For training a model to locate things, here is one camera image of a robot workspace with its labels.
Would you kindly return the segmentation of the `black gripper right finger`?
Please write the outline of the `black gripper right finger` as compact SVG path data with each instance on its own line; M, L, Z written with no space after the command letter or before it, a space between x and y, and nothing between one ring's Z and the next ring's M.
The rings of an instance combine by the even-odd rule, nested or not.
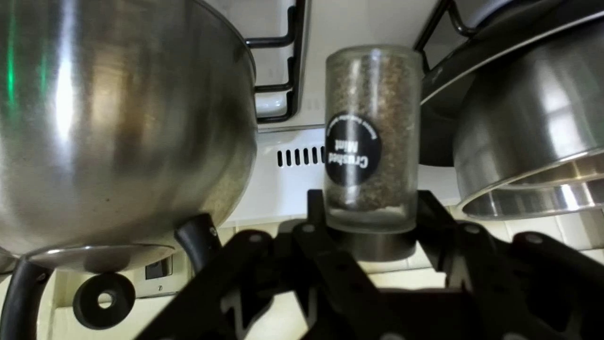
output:
M470 340L604 340L604 267L544 235L510 242L418 193L418 242L446 287L419 306L425 333Z

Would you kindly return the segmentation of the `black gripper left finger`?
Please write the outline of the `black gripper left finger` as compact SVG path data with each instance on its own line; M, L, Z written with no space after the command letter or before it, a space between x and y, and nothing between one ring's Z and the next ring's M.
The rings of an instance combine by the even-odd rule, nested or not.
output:
M293 291L304 340L378 340L363 308L378 291L327 233L323 193L308 193L308 218L267 233L236 235L136 340L244 340L278 295Z

